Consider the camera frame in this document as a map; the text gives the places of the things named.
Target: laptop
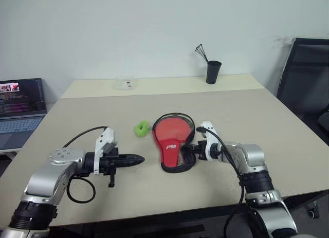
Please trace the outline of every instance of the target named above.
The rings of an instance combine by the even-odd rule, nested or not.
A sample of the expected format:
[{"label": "laptop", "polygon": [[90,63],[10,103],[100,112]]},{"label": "laptop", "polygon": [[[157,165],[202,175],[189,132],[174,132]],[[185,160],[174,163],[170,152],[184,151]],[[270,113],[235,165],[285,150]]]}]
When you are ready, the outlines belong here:
[{"label": "laptop", "polygon": [[40,78],[0,81],[0,150],[21,148],[46,114]]}]

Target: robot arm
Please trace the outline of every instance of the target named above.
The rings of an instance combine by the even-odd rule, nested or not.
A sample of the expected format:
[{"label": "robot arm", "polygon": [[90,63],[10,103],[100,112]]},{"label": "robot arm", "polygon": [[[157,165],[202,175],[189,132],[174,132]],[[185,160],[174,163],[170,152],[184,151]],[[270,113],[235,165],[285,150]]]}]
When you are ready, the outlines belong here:
[{"label": "robot arm", "polygon": [[[203,122],[199,131],[207,139],[204,155],[199,159],[229,163],[221,142],[210,122]],[[254,237],[312,237],[297,235],[296,224],[280,192],[274,189],[262,149],[256,144],[225,143],[246,189],[245,200],[250,207],[250,224]]]},{"label": "robot arm", "polygon": [[70,148],[52,152],[49,161],[31,176],[1,238],[46,237],[71,177],[103,173],[111,176],[109,187],[113,187],[116,167],[133,166],[144,161],[138,155],[119,155],[116,144],[114,131],[108,127],[96,140],[95,152]]}]

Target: black cup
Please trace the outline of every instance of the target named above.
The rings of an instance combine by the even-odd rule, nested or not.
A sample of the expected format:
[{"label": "black cup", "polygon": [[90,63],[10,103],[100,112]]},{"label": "black cup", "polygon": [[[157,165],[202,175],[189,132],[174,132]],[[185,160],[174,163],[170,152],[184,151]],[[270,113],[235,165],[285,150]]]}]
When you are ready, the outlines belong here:
[{"label": "black cup", "polygon": [[218,61],[208,62],[207,79],[206,79],[206,82],[208,84],[216,83],[218,72],[220,71],[221,65],[222,63]]}]

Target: laptop keyboard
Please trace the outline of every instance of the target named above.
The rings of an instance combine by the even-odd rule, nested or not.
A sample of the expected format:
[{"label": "laptop keyboard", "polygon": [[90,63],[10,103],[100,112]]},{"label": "laptop keyboard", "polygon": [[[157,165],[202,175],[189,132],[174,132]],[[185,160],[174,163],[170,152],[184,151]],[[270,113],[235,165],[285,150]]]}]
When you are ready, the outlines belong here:
[{"label": "laptop keyboard", "polygon": [[33,131],[42,118],[0,121],[0,134]]}]

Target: white wall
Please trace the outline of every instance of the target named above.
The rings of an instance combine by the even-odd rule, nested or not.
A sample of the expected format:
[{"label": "white wall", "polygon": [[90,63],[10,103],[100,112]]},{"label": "white wall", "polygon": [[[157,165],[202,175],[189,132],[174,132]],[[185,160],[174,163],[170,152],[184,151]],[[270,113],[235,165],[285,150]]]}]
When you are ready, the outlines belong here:
[{"label": "white wall", "polygon": [[48,103],[73,79],[221,74],[276,92],[291,38],[329,37],[329,0],[0,0],[0,79],[41,77]]}]

